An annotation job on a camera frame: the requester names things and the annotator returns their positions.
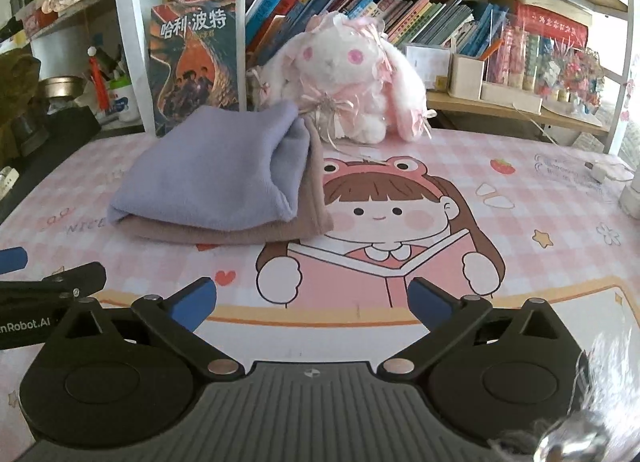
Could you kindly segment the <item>lavender fleece garment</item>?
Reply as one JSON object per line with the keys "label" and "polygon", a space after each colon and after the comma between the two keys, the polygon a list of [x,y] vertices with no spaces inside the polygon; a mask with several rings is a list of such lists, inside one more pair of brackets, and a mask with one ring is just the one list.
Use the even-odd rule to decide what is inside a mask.
{"label": "lavender fleece garment", "polygon": [[262,111],[203,106],[142,153],[111,198],[128,216],[218,231],[289,222],[310,135],[292,101]]}

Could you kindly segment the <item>pink cartoon desk mat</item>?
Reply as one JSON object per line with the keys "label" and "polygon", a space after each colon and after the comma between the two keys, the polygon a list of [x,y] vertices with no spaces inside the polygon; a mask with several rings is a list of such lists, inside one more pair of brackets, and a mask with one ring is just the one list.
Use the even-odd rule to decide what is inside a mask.
{"label": "pink cartoon desk mat", "polygon": [[[154,144],[148,134],[86,144],[27,196],[1,227],[6,248],[28,255],[24,279],[39,279],[96,260],[106,270],[99,301],[125,306],[145,294],[169,296],[201,277],[215,282],[214,312],[198,329],[241,364],[274,367],[294,361],[327,366],[350,361],[379,364],[422,338],[408,311],[403,274],[372,274],[366,267],[323,263],[335,252],[347,260],[348,243],[312,242],[298,259],[303,281],[292,304],[270,304],[257,291],[258,246],[202,248],[126,236],[105,218],[108,201],[127,170]],[[492,302],[515,307],[531,297],[550,302],[583,348],[595,341],[628,345],[639,364],[639,224],[618,204],[620,186],[597,184],[586,170],[590,156],[575,149],[506,137],[439,130],[414,144],[387,141],[379,159],[408,156],[462,193],[480,229],[498,248],[506,275]],[[442,434],[402,437],[405,417],[382,397],[382,418],[371,420],[371,440],[352,417],[351,376],[331,394],[321,378],[268,378],[276,415],[259,411],[256,390],[215,401],[220,425],[205,424],[204,438],[188,435],[160,450],[181,461],[469,461],[472,452],[449,448]]]}

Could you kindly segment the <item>dusty pink folded garment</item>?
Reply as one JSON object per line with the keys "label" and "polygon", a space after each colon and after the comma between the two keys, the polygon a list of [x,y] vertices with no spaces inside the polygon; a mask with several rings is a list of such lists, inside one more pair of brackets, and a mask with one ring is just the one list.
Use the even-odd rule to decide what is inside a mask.
{"label": "dusty pink folded garment", "polygon": [[204,106],[128,170],[107,221],[181,244],[249,245],[322,236],[323,150],[292,102],[235,112]]}

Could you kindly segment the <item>metal lid glass jar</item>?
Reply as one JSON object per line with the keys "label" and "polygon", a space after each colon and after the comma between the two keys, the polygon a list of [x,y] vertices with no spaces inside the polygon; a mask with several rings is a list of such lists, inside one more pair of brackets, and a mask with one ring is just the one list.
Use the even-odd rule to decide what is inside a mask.
{"label": "metal lid glass jar", "polygon": [[75,100],[84,93],[85,86],[84,78],[73,75],[56,76],[40,81],[39,95],[46,100],[47,114],[76,107]]}

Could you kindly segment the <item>red tassel pendant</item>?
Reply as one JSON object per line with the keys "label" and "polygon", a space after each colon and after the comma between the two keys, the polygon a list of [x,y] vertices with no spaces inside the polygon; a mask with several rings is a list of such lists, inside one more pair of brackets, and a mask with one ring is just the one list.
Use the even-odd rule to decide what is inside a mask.
{"label": "red tassel pendant", "polygon": [[93,46],[89,47],[87,54],[89,56],[93,84],[96,88],[96,98],[98,98],[100,109],[106,112],[110,108],[110,98],[108,98],[108,93],[102,78],[102,71],[99,61],[96,58],[96,48]]}

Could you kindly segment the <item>white green plastic jar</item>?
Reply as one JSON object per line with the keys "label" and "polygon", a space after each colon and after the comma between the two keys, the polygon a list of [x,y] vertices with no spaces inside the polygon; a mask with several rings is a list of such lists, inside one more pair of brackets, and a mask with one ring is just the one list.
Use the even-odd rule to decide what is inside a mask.
{"label": "white green plastic jar", "polygon": [[113,78],[108,83],[108,98],[110,98],[110,114],[116,114],[120,122],[137,122],[140,112],[131,80],[127,75]]}

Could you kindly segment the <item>olive brown hanging garment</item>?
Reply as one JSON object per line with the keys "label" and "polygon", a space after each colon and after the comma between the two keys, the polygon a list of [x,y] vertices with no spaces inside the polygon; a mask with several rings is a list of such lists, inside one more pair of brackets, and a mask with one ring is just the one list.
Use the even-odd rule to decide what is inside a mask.
{"label": "olive brown hanging garment", "polygon": [[15,48],[1,55],[0,68],[0,166],[20,156],[14,127],[38,90],[41,62],[29,47]]}

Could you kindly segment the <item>white charger plug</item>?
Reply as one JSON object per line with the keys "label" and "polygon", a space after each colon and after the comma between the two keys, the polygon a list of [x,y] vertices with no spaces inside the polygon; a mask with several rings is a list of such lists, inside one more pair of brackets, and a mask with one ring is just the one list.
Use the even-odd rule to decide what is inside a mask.
{"label": "white charger plug", "polygon": [[626,182],[631,182],[636,174],[629,166],[622,163],[585,162],[585,168],[599,184],[603,184],[606,180],[626,184]]}

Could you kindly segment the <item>beige desk organiser box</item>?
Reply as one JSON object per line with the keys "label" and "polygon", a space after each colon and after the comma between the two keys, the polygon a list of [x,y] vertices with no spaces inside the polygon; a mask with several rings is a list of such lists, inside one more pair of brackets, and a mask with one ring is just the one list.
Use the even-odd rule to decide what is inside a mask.
{"label": "beige desk organiser box", "polygon": [[449,79],[449,95],[458,99],[479,100],[484,73],[484,61],[464,55],[454,55]]}

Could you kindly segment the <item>pink white plush bunny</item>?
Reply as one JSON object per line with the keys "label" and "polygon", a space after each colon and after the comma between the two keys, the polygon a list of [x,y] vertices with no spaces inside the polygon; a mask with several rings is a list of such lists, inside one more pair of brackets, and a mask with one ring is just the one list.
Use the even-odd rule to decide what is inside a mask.
{"label": "pink white plush bunny", "polygon": [[290,100],[329,144],[379,144],[389,132],[413,142],[436,115],[419,73],[370,17],[315,14],[247,79],[256,109]]}

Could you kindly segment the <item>Harry Potter book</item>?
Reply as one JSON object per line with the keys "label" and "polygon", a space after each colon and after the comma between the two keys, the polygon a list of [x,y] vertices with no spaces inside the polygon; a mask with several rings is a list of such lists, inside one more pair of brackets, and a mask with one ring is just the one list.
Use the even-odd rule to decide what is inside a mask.
{"label": "Harry Potter book", "polygon": [[246,109],[245,0],[172,0],[151,9],[155,133],[201,106]]}

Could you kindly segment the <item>red boxed book set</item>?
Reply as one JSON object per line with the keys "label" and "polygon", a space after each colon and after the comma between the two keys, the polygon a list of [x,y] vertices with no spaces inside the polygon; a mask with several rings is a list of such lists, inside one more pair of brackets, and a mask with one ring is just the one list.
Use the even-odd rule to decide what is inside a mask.
{"label": "red boxed book set", "polygon": [[549,37],[576,48],[587,46],[588,28],[562,14],[524,4],[517,4],[513,13],[518,23],[529,33]]}

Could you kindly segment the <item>row of colourful books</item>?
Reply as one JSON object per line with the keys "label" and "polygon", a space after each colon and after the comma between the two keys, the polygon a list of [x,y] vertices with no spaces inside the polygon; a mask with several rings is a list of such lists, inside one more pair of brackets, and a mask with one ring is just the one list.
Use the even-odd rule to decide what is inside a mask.
{"label": "row of colourful books", "polygon": [[445,47],[480,57],[501,36],[510,10],[472,0],[253,0],[246,22],[246,58],[264,64],[310,22],[339,12],[371,19],[390,44]]}

